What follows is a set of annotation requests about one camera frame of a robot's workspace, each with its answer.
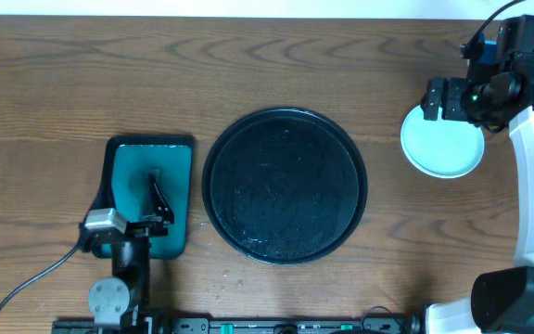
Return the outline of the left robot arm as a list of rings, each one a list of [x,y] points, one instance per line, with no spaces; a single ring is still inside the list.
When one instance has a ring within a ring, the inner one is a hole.
[[[110,246],[111,276],[90,288],[88,306],[97,333],[158,333],[159,315],[148,309],[150,239],[164,237],[174,213],[161,193],[157,177],[147,178],[151,214],[130,222],[115,208],[89,211],[80,224],[78,245],[84,252]]]

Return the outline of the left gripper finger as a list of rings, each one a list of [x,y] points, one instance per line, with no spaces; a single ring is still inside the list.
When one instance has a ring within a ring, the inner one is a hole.
[[[152,203],[152,209],[155,216],[157,216],[161,222],[173,222],[174,213],[170,204],[165,199],[159,189],[158,183],[148,177],[150,187],[150,198]]]
[[[112,193],[111,183],[109,181],[102,180],[89,210],[91,211],[109,208],[115,208],[114,195]]]

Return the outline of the mint green plate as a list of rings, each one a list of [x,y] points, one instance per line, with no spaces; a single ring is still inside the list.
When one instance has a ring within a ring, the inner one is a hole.
[[[425,121],[420,107],[413,108],[400,129],[400,146],[407,158],[417,160],[482,160],[482,131],[467,122]]]

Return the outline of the white plate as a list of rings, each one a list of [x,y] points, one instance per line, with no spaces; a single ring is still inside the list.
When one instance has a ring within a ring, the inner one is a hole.
[[[480,164],[481,159],[472,160],[417,160],[408,156],[407,160],[420,172],[441,179],[454,179],[471,173]]]

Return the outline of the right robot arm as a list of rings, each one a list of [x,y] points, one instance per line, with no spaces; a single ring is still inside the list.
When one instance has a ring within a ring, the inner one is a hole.
[[[430,80],[424,118],[508,131],[518,176],[515,265],[480,275],[467,298],[427,306],[420,330],[534,333],[534,16],[504,20],[494,44],[477,31],[461,54],[469,62],[466,77]]]

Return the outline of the green yellow sponge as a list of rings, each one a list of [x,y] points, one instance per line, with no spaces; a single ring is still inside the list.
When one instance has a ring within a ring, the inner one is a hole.
[[[149,178],[153,179],[156,183],[160,180],[161,170],[160,169],[151,169],[149,171]]]

